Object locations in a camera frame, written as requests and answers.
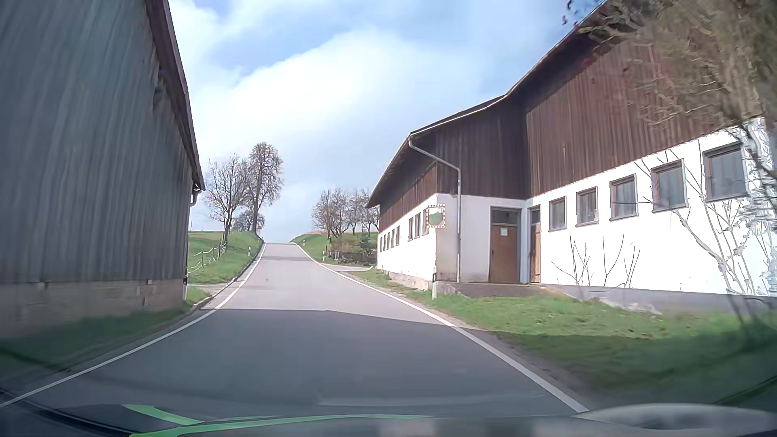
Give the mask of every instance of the grassy hill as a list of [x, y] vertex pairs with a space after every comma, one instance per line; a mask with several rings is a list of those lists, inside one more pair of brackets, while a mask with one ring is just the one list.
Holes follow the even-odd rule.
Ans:
[[[213, 246], [217, 246], [220, 240], [220, 231], [189, 232], [189, 255], [210, 250]], [[205, 267], [189, 273], [189, 283], [217, 284], [229, 281], [253, 259], [262, 243], [262, 240], [256, 238], [251, 232], [231, 232], [226, 253], [223, 253], [218, 261], [210, 262], [208, 260], [210, 254], [205, 255]], [[249, 247], [251, 247], [251, 257], [248, 256]], [[201, 259], [201, 257], [190, 257], [190, 269]]]
[[[343, 234], [343, 238], [347, 239], [348, 241], [351, 241], [354, 246], [358, 246], [359, 237], [362, 235], [362, 232], [357, 232], [356, 235], [352, 235], [350, 233]], [[378, 239], [378, 233], [377, 232], [370, 232], [370, 239], [375, 241]], [[305, 241], [305, 246], [302, 247], [302, 240]], [[314, 260], [317, 260], [318, 262], [322, 262], [322, 255], [324, 252], [324, 249], [329, 244], [329, 240], [326, 238], [326, 234], [320, 235], [320, 234], [302, 234], [300, 236], [295, 237], [292, 241], [292, 243], [297, 243], [302, 249], [305, 250], [305, 252], [308, 253]], [[334, 264], [333, 260], [326, 260], [324, 262]]]

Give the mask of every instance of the brown wooden facade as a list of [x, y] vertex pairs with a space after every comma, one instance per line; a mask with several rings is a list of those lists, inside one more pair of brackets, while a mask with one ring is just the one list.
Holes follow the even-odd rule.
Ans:
[[[656, 54], [628, 40], [596, 55], [594, 48], [588, 36], [571, 34], [506, 98], [413, 144], [460, 166], [463, 194], [527, 199], [723, 127], [689, 116], [651, 124], [640, 108], [653, 97], [634, 84], [654, 73], [645, 65], [655, 65]], [[371, 205], [380, 205], [383, 228], [434, 193], [456, 193], [456, 172], [405, 142]]]

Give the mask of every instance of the grass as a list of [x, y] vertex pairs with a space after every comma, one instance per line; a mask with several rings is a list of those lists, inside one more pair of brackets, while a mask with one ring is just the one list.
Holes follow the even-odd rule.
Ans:
[[[349, 242], [351, 242], [355, 247], [358, 247], [359, 237], [363, 235], [362, 232], [357, 232], [356, 235], [352, 235], [349, 233], [344, 233], [343, 238], [347, 239]], [[370, 232], [370, 239], [372, 241], [376, 241], [378, 239], [378, 233], [377, 232]], [[305, 246], [302, 246], [302, 240], [305, 241]], [[353, 263], [344, 263], [344, 262], [336, 262], [332, 259], [323, 259], [323, 253], [326, 247], [329, 245], [329, 240], [326, 238], [326, 235], [321, 234], [302, 234], [300, 236], [295, 237], [292, 241], [292, 243], [297, 243], [302, 249], [305, 250], [305, 252], [310, 255], [311, 258], [314, 260], [317, 260], [319, 263], [328, 263], [328, 264], [353, 264]]]
[[189, 287], [186, 289], [186, 304], [194, 305], [195, 303], [201, 301], [202, 299], [205, 299], [209, 295], [211, 294], [206, 292], [202, 288]]
[[360, 279], [364, 279], [365, 281], [370, 282], [373, 285], [377, 285], [378, 287], [389, 289], [393, 292], [406, 293], [406, 294], [418, 292], [417, 288], [406, 287], [405, 285], [392, 281], [388, 273], [385, 273], [382, 270], [378, 270], [377, 268], [371, 268], [370, 270], [366, 270], [366, 271], [349, 271], [348, 273]]
[[[198, 231], [189, 232], [189, 254], [194, 255], [213, 249], [221, 240], [221, 232]], [[227, 282], [237, 276], [259, 252], [262, 240], [251, 232], [230, 232], [227, 251], [217, 261], [211, 261], [205, 255], [205, 267], [189, 273], [190, 284], [218, 284]], [[201, 262], [201, 257], [190, 257], [189, 266], [193, 268]]]
[[492, 331], [613, 397], [714, 403], [775, 375], [777, 331], [729, 313], [656, 316], [550, 295], [432, 300], [375, 269], [349, 273]]
[[0, 346], [0, 379], [31, 368], [59, 369], [76, 355], [97, 356], [114, 348], [122, 339], [130, 341], [154, 327], [172, 322], [184, 310], [158, 313], [138, 312], [126, 317], [100, 317], [69, 323], [44, 332], [6, 340]]

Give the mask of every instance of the wooden siding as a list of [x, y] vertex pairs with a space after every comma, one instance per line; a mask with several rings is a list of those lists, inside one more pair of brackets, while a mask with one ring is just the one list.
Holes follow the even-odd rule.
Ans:
[[531, 196], [601, 173], [635, 159], [690, 141], [716, 129], [720, 122], [677, 116], [649, 125], [639, 108], [650, 104], [646, 92], [635, 90], [625, 75], [647, 79], [648, 47], [623, 42], [600, 57], [591, 42], [570, 44], [565, 55], [549, 62], [527, 85], [521, 99], [527, 105], [526, 142]]
[[[473, 114], [430, 135], [432, 153], [462, 169], [462, 193], [492, 198], [525, 199], [525, 149], [520, 108], [510, 103]], [[441, 166], [442, 193], [456, 192], [456, 172]]]
[[182, 278], [193, 172], [143, 0], [0, 23], [0, 283]]
[[[521, 146], [523, 125], [519, 108], [502, 103], [460, 121], [440, 126], [413, 144], [462, 169], [464, 194], [525, 199], [527, 158]], [[455, 194], [457, 175], [448, 166], [420, 153], [411, 154], [394, 186], [383, 194], [381, 223], [390, 226], [434, 193]]]
[[[386, 202], [381, 203], [380, 231], [396, 223], [403, 215], [427, 200], [432, 194], [440, 192], [437, 189], [437, 164], [420, 153], [418, 155], [419, 159], [413, 166], [415, 168], [408, 169], [407, 173], [402, 173], [405, 177], [401, 181], [405, 184], [393, 187]], [[414, 179], [406, 178], [413, 174], [418, 176]]]

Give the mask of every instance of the door frame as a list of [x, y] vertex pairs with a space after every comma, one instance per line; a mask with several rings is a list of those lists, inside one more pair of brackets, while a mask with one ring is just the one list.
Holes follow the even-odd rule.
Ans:
[[542, 281], [542, 269], [540, 268], [542, 266], [542, 263], [540, 263], [537, 266], [537, 268], [539, 270], [539, 272], [537, 273], [539, 281], [537, 281], [537, 282], [532, 282], [531, 281], [533, 279], [533, 277], [531, 276], [531, 245], [534, 243], [534, 234], [535, 234], [534, 231], [531, 228], [534, 225], [534, 223], [531, 222], [531, 213], [534, 212], [534, 211], [538, 211], [539, 214], [540, 214], [538, 224], [539, 224], [539, 232], [540, 232], [540, 256], [542, 256], [542, 206], [541, 205], [534, 205], [534, 206], [531, 206], [531, 207], [527, 208], [527, 211], [528, 211], [528, 217], [527, 217], [527, 221], [528, 221], [528, 239], [526, 240], [526, 242], [527, 242], [527, 245], [526, 245], [526, 255], [527, 256], [526, 257], [527, 257], [527, 261], [528, 261], [527, 262], [528, 278], [527, 278], [526, 283], [527, 284], [538, 284], [538, 283], [540, 283], [540, 281]]
[[[493, 221], [493, 212], [494, 211], [509, 211], [509, 212], [516, 212], [518, 217], [518, 223], [501, 223], [501, 222], [494, 222]], [[516, 238], [516, 246], [515, 246], [515, 263], [516, 263], [516, 278], [515, 278], [515, 284], [521, 283], [521, 223], [523, 222], [523, 212], [524, 208], [520, 207], [511, 207], [511, 206], [494, 206], [492, 205], [489, 208], [489, 241], [488, 241], [488, 282], [491, 282], [491, 250], [493, 249], [493, 239], [491, 237], [491, 228], [494, 225], [498, 226], [505, 226], [505, 227], [511, 227], [516, 229], [515, 238]]]

